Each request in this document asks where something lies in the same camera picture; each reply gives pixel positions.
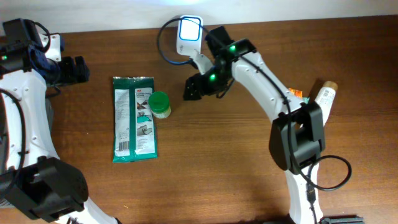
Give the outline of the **green 3M cloth package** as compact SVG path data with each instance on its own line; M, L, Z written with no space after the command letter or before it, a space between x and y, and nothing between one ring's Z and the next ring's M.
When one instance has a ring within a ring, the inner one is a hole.
M154 117L149 97L152 77L113 77L114 163L157 158Z

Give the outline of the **white tube with gold cap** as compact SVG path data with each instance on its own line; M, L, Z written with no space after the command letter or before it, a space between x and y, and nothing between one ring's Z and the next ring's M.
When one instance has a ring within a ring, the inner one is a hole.
M320 88L315 98L315 102L320 106L322 110L322 119L324 126L330 116L331 107L333 105L337 89L338 89L337 83L332 81L326 81L323 84L323 86Z

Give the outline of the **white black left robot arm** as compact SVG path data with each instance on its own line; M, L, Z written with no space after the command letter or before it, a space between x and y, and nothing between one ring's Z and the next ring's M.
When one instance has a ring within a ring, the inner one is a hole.
M87 82L84 58L62 57L62 36L38 22L14 19L3 28L1 206L49 223L117 223L90 199L83 173L61 161L52 142L47 90Z

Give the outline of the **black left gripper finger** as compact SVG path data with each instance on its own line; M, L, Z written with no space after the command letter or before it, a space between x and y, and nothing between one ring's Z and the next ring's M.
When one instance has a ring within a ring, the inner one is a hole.
M76 83L75 63L71 57L63 57L63 81L68 84Z
M90 70L82 56L75 57L76 79L78 83L88 82L90 79Z

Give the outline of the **green lid glass jar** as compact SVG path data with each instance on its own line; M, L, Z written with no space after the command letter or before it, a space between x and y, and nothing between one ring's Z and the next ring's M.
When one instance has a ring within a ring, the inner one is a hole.
M159 119L165 119L171 114L169 96L162 91L155 91L149 97L149 107L152 114Z

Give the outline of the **small orange juice carton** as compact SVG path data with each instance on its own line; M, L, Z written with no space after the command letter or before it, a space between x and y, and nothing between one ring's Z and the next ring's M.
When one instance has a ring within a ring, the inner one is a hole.
M297 98L299 98L299 99L303 99L303 91L302 90L296 90L296 89L293 89L293 88L289 88L289 91L294 95L294 96L296 96Z

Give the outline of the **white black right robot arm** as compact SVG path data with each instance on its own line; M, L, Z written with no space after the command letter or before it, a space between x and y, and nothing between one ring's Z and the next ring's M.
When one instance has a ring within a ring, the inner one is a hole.
M242 84L271 122L269 150L287 179L288 222L318 223L323 214L318 202L317 172L325 148L321 107L294 96L248 39L234 41L224 27L218 27L209 31L205 40L213 60L201 54L197 40L185 41L177 49L199 71L187 79L184 99L199 100L205 95L221 98L232 82Z

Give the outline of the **teal wet wipes pack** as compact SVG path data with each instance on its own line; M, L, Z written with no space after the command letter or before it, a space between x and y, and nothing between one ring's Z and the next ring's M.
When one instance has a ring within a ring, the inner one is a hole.
M310 98L307 98L307 97L304 97L304 98L303 98L303 102L304 102L304 103L308 104L309 101L310 101Z

